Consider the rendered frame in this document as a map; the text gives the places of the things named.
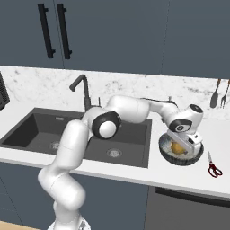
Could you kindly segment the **grey dishwasher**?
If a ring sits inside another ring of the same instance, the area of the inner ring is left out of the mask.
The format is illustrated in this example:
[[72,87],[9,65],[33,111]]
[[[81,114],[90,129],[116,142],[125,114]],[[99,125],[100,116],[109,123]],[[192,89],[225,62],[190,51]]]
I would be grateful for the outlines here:
[[155,187],[150,187],[145,230],[230,230],[230,208],[164,196],[155,193]]

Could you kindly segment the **dark grey bowl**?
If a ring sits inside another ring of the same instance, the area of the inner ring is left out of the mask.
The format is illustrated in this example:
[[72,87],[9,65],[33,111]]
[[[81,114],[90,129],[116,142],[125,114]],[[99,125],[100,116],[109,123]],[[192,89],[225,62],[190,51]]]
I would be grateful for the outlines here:
[[184,154],[177,155],[172,149],[172,143],[175,142],[167,134],[160,136],[158,145],[161,155],[171,164],[187,166],[196,163],[203,154],[204,146],[201,145],[199,152],[196,155],[189,154],[186,150]]

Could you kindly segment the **hanging dark fork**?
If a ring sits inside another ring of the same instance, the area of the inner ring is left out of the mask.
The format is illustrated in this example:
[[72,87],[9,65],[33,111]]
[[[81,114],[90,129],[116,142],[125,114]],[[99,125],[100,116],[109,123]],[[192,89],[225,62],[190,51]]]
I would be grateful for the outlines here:
[[222,108],[222,109],[224,109],[225,104],[226,104],[226,98],[227,98],[227,93],[228,93],[229,87],[230,87],[230,79],[227,82],[226,92],[225,92],[224,96],[221,98],[220,108]]

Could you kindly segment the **red-handled scissors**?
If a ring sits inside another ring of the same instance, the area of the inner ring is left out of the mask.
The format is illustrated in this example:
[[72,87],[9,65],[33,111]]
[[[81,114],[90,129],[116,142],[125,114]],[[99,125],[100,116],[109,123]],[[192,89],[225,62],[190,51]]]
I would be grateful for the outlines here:
[[217,178],[218,176],[221,176],[223,173],[222,173],[222,171],[220,169],[218,169],[213,164],[210,152],[208,152],[208,161],[209,161],[209,167],[208,167],[209,174],[214,178]]

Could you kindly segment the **yellow-brown potato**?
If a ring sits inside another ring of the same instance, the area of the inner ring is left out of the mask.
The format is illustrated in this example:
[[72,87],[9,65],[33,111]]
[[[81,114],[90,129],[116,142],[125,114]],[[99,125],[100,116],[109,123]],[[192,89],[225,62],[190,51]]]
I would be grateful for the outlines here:
[[171,149],[177,155],[185,153],[185,149],[180,144],[178,144],[177,142],[172,143]]

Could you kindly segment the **hanging dark spoon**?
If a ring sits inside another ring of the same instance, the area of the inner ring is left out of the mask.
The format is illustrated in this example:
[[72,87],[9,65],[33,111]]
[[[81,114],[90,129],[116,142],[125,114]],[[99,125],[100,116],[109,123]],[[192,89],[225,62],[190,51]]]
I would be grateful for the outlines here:
[[218,98],[218,87],[221,83],[221,79],[217,79],[217,86],[216,90],[213,92],[211,99],[210,99],[210,108],[214,109],[217,106],[217,98]]

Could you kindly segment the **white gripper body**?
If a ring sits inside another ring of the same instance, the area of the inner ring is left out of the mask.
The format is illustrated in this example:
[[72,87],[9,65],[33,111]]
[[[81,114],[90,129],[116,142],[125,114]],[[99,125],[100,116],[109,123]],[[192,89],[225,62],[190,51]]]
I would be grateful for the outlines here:
[[201,148],[202,137],[198,132],[195,134],[187,134],[185,132],[176,133],[168,130],[167,134],[171,139],[180,144],[189,154],[196,155]]

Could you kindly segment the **blue-grey cupboard door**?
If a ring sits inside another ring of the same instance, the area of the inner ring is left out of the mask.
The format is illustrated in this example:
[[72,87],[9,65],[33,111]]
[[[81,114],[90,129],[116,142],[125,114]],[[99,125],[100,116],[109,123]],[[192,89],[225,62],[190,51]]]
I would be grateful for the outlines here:
[[[48,58],[38,4],[44,4],[52,48]],[[53,0],[0,0],[0,66],[63,68]]]
[[66,8],[66,69],[159,75],[169,0],[54,0]]
[[164,75],[230,78],[230,0],[171,0]]

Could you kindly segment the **black sink tap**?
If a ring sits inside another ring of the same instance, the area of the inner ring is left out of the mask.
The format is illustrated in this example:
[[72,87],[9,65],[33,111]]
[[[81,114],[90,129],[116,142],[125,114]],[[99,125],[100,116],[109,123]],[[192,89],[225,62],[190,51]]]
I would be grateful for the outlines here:
[[80,84],[83,83],[84,85],[84,110],[88,111],[93,107],[91,102],[91,97],[89,94],[89,87],[88,87],[88,80],[85,75],[79,75],[73,83],[70,84],[69,89],[74,92],[75,88]]

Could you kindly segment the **dark grey sink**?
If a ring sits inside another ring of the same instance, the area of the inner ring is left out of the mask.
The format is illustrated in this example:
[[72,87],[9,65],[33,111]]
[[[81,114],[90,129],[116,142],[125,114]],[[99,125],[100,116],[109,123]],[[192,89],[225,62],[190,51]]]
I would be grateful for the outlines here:
[[[66,124],[82,112],[34,108],[0,139],[0,146],[55,155]],[[140,124],[123,121],[109,140],[92,137],[84,159],[147,168],[152,120]]]

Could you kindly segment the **blue-grey base cupboards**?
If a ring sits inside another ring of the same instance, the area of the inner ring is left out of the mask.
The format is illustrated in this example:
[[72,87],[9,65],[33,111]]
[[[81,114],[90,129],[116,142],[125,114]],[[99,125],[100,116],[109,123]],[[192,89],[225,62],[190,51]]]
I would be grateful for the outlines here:
[[[0,163],[0,220],[47,230],[53,199],[38,183],[35,167]],[[86,191],[81,214],[92,230],[144,230],[146,185],[74,174]]]

